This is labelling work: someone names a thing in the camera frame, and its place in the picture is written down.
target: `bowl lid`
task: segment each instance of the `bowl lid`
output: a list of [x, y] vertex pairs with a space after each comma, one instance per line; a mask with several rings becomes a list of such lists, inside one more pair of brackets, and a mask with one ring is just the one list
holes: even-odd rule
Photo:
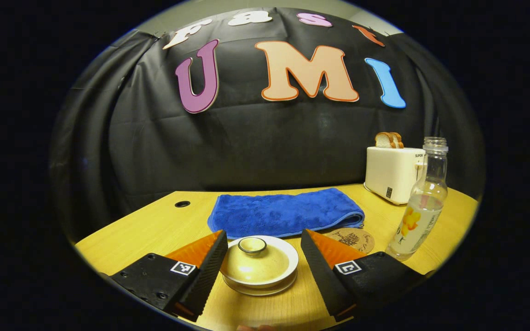
[[288, 255], [276, 245], [262, 236], [245, 237], [229, 247], [220, 271], [233, 280], [262, 284], [276, 281], [289, 266]]

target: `cork coaster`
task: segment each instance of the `cork coaster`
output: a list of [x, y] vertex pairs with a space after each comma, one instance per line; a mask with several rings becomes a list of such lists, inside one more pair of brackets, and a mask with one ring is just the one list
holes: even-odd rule
[[366, 254], [369, 254], [375, 245], [374, 237], [361, 228], [338, 228], [325, 235]]

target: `purple letter u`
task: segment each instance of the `purple letter u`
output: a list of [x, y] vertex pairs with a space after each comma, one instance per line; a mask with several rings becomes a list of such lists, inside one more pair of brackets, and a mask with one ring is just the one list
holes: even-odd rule
[[218, 46], [218, 39], [205, 44], [197, 51], [197, 56], [202, 58], [204, 67], [204, 80], [206, 82], [204, 90], [196, 95], [191, 88], [190, 66], [192, 59], [183, 61], [177, 69], [175, 75], [179, 81], [179, 96], [181, 103], [189, 113], [197, 114], [208, 109], [216, 100], [218, 94], [218, 69], [216, 68], [215, 48]]

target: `bread slice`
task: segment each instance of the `bread slice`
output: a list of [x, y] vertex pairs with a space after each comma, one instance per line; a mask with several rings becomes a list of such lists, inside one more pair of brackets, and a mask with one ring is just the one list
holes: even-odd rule
[[396, 148], [392, 135], [387, 132], [379, 132], [375, 137], [376, 147]]
[[404, 148], [404, 144], [402, 143], [402, 136], [400, 136], [398, 132], [390, 132], [390, 134], [393, 137], [393, 141], [396, 145], [396, 148]]

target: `foam letter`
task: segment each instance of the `foam letter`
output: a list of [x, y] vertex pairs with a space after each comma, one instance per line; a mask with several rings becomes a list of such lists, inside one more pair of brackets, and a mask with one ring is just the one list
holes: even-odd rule
[[284, 41], [262, 41], [255, 48], [265, 52], [269, 86], [261, 96], [269, 101], [295, 99], [298, 89], [290, 85], [289, 73], [296, 78], [306, 94], [314, 98], [318, 94], [322, 75], [326, 76], [324, 96], [330, 100], [355, 102], [359, 94], [353, 89], [345, 68], [345, 53], [330, 46], [316, 47], [309, 61], [294, 46]]
[[189, 113], [201, 113], [208, 109], [216, 100], [218, 94], [218, 68], [216, 67], [215, 48], [218, 46], [218, 39], [212, 40], [205, 44], [199, 51], [197, 56], [202, 58], [202, 65], [204, 67], [204, 90], [199, 94], [194, 94], [191, 87], [190, 67], [193, 59], [188, 58], [184, 60], [175, 69], [175, 75], [179, 82], [179, 96], [183, 107]]
[[271, 21], [273, 18], [269, 17], [269, 13], [266, 11], [252, 11], [239, 13], [234, 15], [233, 19], [229, 21], [229, 25], [235, 27], [236, 25], [244, 25], [247, 23], [263, 23]]
[[375, 34], [373, 34], [372, 32], [369, 32], [366, 28], [358, 27], [357, 25], [353, 25], [353, 27], [356, 28], [357, 30], [361, 31], [361, 33], [364, 36], [366, 36], [369, 40], [371, 40], [372, 42], [375, 42], [376, 44], [380, 45], [381, 47], [385, 47], [383, 42], [381, 42], [380, 40], [377, 40]]
[[206, 19], [206, 21], [201, 21], [200, 23], [196, 23], [194, 25], [190, 25], [189, 27], [185, 27], [181, 30], [178, 30], [177, 32], [175, 32], [175, 36], [173, 37], [173, 39], [168, 44], [166, 44], [163, 49], [166, 50], [171, 46], [181, 44], [181, 42], [184, 42], [188, 39], [187, 35], [195, 34], [196, 32], [200, 31], [202, 25], [208, 25], [210, 23], [212, 23], [212, 19]]
[[319, 25], [320, 27], [332, 27], [333, 26], [333, 24], [327, 21], [324, 17], [317, 15], [315, 13], [301, 12], [297, 16], [300, 17], [300, 22], [306, 23], [309, 25]]
[[377, 79], [379, 79], [379, 84], [381, 84], [381, 89], [383, 90], [381, 102], [392, 108], [406, 107], [406, 102], [400, 96], [392, 74], [390, 74], [390, 66], [372, 58], [366, 58], [365, 62], [374, 69]]

